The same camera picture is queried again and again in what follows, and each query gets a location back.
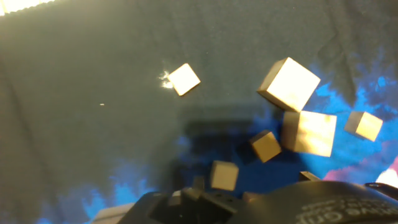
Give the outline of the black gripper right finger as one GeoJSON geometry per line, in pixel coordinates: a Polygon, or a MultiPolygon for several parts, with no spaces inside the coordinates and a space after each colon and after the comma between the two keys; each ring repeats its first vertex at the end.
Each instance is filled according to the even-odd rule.
{"type": "MultiPolygon", "coordinates": [[[[317,176],[313,175],[310,172],[307,171],[301,171],[298,175],[298,181],[303,182],[303,181],[322,181],[320,178],[317,176]]],[[[393,187],[388,184],[383,184],[380,182],[372,182],[372,183],[365,183],[365,187],[376,190],[390,198],[393,198],[394,200],[397,200],[397,188],[393,187]]]]}

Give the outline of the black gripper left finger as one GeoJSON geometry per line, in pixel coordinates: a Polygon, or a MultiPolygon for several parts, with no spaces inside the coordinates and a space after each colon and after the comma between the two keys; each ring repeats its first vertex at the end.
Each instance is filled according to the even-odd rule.
{"type": "Polygon", "coordinates": [[[118,224],[214,224],[226,223],[246,205],[244,200],[222,191],[206,191],[197,177],[191,187],[172,194],[144,194],[118,224]]]}

